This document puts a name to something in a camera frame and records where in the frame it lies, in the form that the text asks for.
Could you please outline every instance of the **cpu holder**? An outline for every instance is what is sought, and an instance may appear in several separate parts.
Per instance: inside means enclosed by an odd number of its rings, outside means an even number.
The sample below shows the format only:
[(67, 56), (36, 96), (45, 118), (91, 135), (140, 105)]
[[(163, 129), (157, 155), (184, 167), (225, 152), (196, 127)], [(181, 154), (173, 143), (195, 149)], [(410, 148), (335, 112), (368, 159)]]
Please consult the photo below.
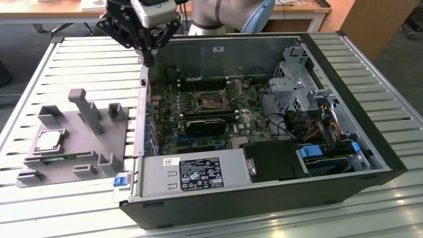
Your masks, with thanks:
[(97, 109), (84, 89), (71, 89), (79, 111), (43, 106), (41, 125), (24, 159), (16, 186), (29, 187), (113, 177), (124, 164), (128, 108)]

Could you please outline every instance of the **slotted metal table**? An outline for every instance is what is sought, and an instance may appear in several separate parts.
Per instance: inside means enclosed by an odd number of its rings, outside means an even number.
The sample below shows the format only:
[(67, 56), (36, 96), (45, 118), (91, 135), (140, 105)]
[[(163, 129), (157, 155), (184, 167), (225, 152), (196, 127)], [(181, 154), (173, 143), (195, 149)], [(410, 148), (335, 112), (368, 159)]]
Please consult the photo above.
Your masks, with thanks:
[[(7, 237), (423, 237), (423, 121), (347, 37), (311, 34), (410, 171), (343, 203), (261, 216), (144, 231), (113, 201), (112, 179), (15, 187), (43, 105), (76, 110), (72, 88), (97, 108), (129, 107), (124, 168), (133, 166), (140, 65), (108, 37), (52, 43), (0, 135), (0, 234)], [(320, 73), (320, 81), (327, 86)]]

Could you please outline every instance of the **sticker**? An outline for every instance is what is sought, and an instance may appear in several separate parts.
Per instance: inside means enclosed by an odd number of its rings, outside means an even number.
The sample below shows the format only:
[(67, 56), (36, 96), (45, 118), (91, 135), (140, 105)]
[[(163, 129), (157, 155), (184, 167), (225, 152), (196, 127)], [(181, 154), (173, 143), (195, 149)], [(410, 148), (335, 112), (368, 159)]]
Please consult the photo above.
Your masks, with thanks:
[(200, 81), (201, 80), (201, 77), (196, 77), (196, 78), (187, 78), (185, 81), (189, 82), (189, 81)]
[(179, 165), (179, 161), (180, 161), (179, 157), (176, 157), (176, 158), (164, 158), (163, 159), (163, 166)]
[(212, 52), (213, 53), (219, 53), (219, 52), (223, 52), (223, 51), (224, 51), (224, 47), (223, 46), (212, 48)]
[(179, 172), (183, 191), (223, 187), (219, 157), (179, 161)]

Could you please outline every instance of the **circuit board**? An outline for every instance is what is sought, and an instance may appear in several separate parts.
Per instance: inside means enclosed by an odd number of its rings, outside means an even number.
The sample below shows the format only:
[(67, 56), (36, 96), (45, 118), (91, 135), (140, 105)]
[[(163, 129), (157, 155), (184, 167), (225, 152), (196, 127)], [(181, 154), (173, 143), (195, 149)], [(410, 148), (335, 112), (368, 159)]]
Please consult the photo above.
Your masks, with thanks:
[[(172, 155), (211, 150), (236, 149), (241, 143), (275, 139), (271, 135), (268, 121), (259, 108), (261, 84), (252, 85), (248, 78), (224, 81), (220, 89), (199, 84), (156, 84), (152, 87), (153, 118), (157, 125), (160, 155)], [(192, 115), (224, 114), (215, 118), (225, 120), (224, 133), (212, 136), (191, 137), (185, 126), (189, 121), (205, 121)]]

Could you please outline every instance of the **warning label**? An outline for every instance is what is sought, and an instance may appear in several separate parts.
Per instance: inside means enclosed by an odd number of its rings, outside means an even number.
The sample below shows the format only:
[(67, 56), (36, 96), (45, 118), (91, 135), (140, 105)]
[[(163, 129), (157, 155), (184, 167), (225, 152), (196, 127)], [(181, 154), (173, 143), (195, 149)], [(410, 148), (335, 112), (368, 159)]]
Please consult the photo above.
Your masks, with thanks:
[(179, 171), (183, 191), (223, 187), (219, 157), (180, 161)]

